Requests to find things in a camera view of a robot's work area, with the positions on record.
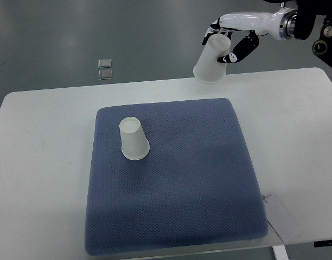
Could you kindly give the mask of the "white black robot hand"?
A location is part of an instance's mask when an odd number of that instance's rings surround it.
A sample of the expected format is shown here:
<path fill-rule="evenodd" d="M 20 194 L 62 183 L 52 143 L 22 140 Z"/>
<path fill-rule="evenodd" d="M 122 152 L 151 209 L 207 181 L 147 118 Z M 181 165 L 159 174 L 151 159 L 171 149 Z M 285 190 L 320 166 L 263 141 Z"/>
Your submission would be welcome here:
<path fill-rule="evenodd" d="M 271 35 L 277 40 L 289 40 L 294 36 L 297 10 L 280 8 L 275 13 L 269 12 L 234 12 L 215 20 L 207 29 L 202 44 L 216 34 L 231 38 L 236 31 L 247 31 L 245 36 L 229 54 L 218 58 L 219 63 L 237 63 L 245 59 L 259 45 L 259 38 Z"/>

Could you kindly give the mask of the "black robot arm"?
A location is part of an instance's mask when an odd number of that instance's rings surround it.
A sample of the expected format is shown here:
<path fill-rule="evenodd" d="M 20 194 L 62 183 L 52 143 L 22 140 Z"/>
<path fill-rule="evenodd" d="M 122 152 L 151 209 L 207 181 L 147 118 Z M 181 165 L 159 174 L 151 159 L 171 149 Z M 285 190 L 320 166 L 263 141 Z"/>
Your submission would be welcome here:
<path fill-rule="evenodd" d="M 267 1 L 280 6 L 278 43 L 289 68 L 317 66 L 332 71 L 332 1 Z"/>

